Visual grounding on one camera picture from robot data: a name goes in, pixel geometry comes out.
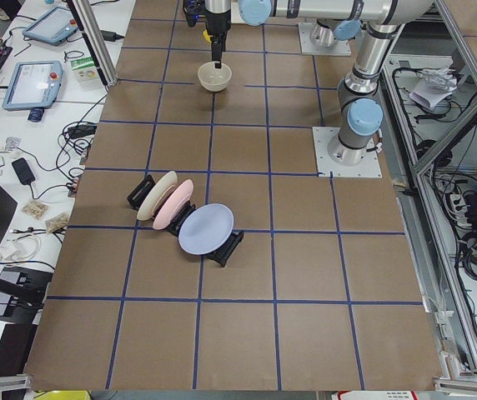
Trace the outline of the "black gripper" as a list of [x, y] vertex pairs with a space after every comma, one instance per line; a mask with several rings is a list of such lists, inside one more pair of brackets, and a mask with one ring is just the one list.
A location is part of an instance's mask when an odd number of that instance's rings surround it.
[[222, 55], [226, 48], [226, 33], [231, 28], [230, 0], [183, 0], [183, 13], [189, 27], [193, 28], [200, 18], [205, 21], [211, 35], [212, 61], [222, 67]]

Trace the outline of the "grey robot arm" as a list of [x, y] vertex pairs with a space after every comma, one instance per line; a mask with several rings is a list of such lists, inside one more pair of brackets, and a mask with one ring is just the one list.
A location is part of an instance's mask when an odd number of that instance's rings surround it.
[[[275, 14], [275, 1], [239, 1], [238, 11], [242, 20], [252, 26], [265, 23]], [[347, 42], [361, 29], [360, 16], [363, 1], [355, 1], [349, 17], [341, 22], [318, 19], [310, 30], [309, 41], [317, 47], [330, 48], [335, 43]], [[222, 53], [226, 51], [226, 40], [231, 28], [232, 3], [230, 1], [184, 1], [183, 13], [192, 28], [199, 18], [204, 18], [206, 33], [211, 44], [212, 63], [222, 67]]]
[[361, 162], [369, 140], [383, 121], [374, 94], [384, 61], [403, 26], [430, 6], [430, 1], [240, 1], [238, 10], [251, 26], [261, 25], [270, 17], [367, 23], [352, 70], [338, 87], [343, 123], [328, 145], [329, 156], [350, 167]]

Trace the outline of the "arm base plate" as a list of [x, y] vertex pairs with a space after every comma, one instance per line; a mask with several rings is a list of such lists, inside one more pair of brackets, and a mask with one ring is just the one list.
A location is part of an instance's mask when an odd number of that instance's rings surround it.
[[320, 178], [382, 178], [372, 138], [366, 147], [353, 150], [340, 142], [338, 127], [313, 127], [312, 130]]
[[328, 25], [319, 21], [298, 24], [301, 53], [332, 57], [349, 57], [349, 41], [338, 40]]

